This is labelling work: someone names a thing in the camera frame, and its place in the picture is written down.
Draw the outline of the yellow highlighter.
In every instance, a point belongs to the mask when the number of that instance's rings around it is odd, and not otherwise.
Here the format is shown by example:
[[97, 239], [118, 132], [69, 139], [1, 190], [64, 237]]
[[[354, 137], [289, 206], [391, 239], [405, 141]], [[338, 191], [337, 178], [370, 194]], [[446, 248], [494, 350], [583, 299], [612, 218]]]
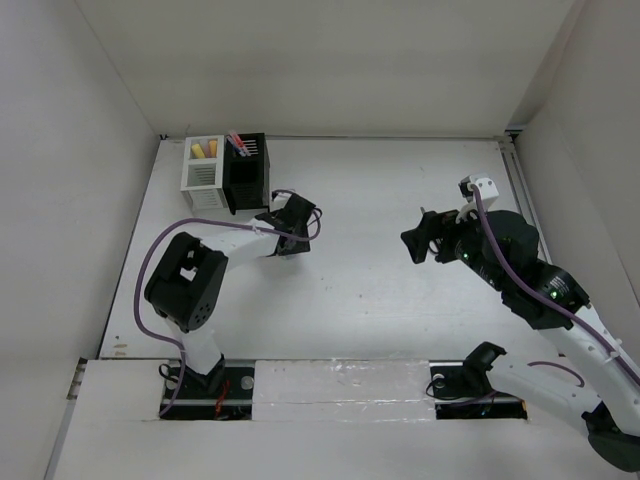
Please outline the yellow highlighter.
[[191, 145], [191, 153], [194, 159], [206, 159], [207, 155], [199, 143]]

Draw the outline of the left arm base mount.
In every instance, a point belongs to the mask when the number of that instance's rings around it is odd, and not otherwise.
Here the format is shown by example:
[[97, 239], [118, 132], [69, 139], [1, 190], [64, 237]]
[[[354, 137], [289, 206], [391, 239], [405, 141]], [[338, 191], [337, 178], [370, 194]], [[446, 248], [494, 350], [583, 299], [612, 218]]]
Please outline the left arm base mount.
[[159, 406], [162, 420], [245, 421], [252, 419], [255, 361], [224, 360], [211, 375], [186, 368], [177, 385], [181, 362], [162, 363], [164, 381]]

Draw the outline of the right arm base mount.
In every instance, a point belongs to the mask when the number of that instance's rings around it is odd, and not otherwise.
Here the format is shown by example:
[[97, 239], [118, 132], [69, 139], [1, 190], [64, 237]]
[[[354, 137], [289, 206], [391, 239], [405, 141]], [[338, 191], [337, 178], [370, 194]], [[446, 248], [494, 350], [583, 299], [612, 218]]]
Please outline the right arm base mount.
[[524, 402], [495, 390], [487, 372], [506, 350], [483, 342], [463, 360], [436, 360], [429, 364], [425, 394], [434, 401], [437, 420], [527, 420]]

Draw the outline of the orange highlighter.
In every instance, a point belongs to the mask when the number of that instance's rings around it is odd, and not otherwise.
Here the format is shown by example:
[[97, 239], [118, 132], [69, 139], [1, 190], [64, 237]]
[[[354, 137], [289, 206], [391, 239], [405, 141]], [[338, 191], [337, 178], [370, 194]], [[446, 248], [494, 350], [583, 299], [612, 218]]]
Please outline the orange highlighter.
[[217, 140], [210, 140], [208, 142], [208, 149], [209, 149], [209, 157], [210, 158], [216, 158], [217, 157], [217, 150], [218, 150], [218, 141]]

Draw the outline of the red pen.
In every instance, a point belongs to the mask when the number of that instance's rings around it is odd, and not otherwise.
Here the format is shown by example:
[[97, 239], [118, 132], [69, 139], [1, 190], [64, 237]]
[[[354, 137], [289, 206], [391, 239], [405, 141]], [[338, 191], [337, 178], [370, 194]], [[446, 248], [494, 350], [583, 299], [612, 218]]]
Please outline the red pen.
[[227, 135], [227, 139], [242, 157], [248, 156], [243, 140], [235, 131], [230, 131]]
[[241, 139], [241, 137], [235, 131], [231, 131], [230, 132], [230, 136], [234, 139], [234, 141], [237, 144], [238, 148], [242, 151], [242, 155], [243, 156], [250, 156], [251, 155], [251, 153], [249, 152], [248, 148], [246, 147], [244, 141]]

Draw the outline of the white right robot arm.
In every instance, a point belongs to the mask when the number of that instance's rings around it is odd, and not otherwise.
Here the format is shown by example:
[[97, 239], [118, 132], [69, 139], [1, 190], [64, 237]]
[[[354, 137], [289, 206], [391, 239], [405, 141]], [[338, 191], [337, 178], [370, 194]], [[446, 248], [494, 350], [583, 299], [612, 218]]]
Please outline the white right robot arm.
[[460, 261], [492, 287], [502, 304], [554, 345], [580, 371], [572, 386], [491, 342], [479, 344], [454, 369], [435, 371], [427, 391], [463, 406], [509, 394], [565, 421], [619, 470], [639, 470], [639, 369], [598, 318], [590, 298], [565, 270], [538, 257], [539, 234], [518, 213], [473, 209], [428, 211], [400, 236], [411, 260]]

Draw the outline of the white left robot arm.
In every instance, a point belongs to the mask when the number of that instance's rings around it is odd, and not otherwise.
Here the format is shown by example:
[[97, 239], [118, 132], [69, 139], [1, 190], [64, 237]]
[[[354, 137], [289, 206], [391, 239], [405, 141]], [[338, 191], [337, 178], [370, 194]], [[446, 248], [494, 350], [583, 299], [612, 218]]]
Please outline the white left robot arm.
[[233, 269], [268, 257], [307, 253], [317, 231], [319, 208], [304, 197], [277, 191], [278, 208], [245, 223], [199, 218], [185, 219], [161, 235], [170, 235], [142, 293], [157, 315], [179, 331], [178, 342], [188, 384], [201, 396], [222, 387], [225, 359], [208, 324], [224, 276]]

